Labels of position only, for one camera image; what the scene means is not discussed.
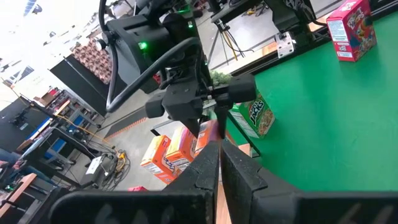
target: concrete floor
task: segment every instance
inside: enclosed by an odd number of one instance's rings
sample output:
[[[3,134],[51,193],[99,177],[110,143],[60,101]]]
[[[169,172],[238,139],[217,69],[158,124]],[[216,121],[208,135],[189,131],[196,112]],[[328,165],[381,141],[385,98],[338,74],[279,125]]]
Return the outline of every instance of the concrete floor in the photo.
[[[341,2],[335,0],[319,0],[312,1],[312,4],[317,16],[320,17],[337,8]],[[231,33],[234,35],[237,43],[243,50],[261,49],[269,42],[272,42],[271,38],[277,32],[276,27],[272,23],[271,10],[266,11],[259,17],[237,17],[228,25],[231,27]],[[197,20],[197,26],[203,44],[203,49],[207,57],[210,58],[209,68],[225,66],[226,64],[223,63],[226,61],[226,58],[220,36],[218,36],[216,39],[213,54],[210,57],[211,46],[217,32],[216,26],[210,22],[210,13],[205,13],[203,17],[199,18]],[[233,53],[230,51],[230,49],[226,49],[226,54],[227,58],[233,58]],[[105,127],[124,115],[127,115],[143,106],[152,95],[153,94],[147,95],[139,90],[137,93],[132,95],[130,99],[128,99],[128,101],[123,104],[122,107],[120,107],[120,109],[118,109],[115,113],[109,114],[105,121],[103,121],[103,119],[99,119],[97,122],[103,122],[103,127]],[[109,140],[111,144],[116,146],[116,149],[126,150],[127,155],[131,160],[131,170],[128,176],[116,187],[116,190],[127,190],[130,187],[135,187],[138,185],[142,185],[149,190],[161,190],[165,187],[165,184],[162,181],[142,168],[140,163],[149,143],[154,137],[150,130],[154,125],[166,120],[166,114],[161,118],[147,119],[143,123],[140,123],[137,126]],[[158,132],[171,137],[174,130],[181,125],[182,124],[179,122],[174,122],[158,129]],[[100,137],[104,137],[109,129],[110,126],[102,129],[96,134]],[[77,157],[77,164],[72,166],[70,171],[78,180],[81,180],[86,172],[84,165],[88,162],[88,158],[84,155],[80,155],[80,153],[73,153],[72,156]],[[74,178],[70,172],[67,172],[66,175],[71,179]]]

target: cereal box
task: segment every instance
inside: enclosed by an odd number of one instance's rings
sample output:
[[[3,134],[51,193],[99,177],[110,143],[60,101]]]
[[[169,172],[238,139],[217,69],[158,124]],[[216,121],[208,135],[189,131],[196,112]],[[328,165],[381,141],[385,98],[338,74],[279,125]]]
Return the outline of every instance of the cereal box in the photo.
[[[187,127],[177,128],[174,131],[172,142],[166,152],[166,159],[184,171],[195,157],[196,137]]]
[[[167,136],[154,137],[141,162],[143,168],[166,184],[171,183],[181,174],[181,170],[165,157],[170,142],[171,140]]]
[[[218,122],[217,120],[209,120],[200,124],[200,130],[198,135],[198,142],[195,148],[195,157],[199,155],[199,152],[210,142],[220,139],[218,134]]]
[[[347,0],[326,22],[339,60],[356,62],[376,44],[368,0]]]
[[[255,100],[236,103],[229,112],[246,134],[255,138],[263,138],[275,120],[274,114],[258,90]]]

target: green table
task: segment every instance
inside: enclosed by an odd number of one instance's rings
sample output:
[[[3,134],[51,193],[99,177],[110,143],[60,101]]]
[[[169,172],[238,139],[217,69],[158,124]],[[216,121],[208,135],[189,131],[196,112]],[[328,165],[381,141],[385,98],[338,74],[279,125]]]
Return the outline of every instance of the green table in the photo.
[[[398,12],[356,63],[327,43],[255,76],[276,121],[261,163],[303,190],[398,190]],[[243,144],[232,123],[228,130]]]

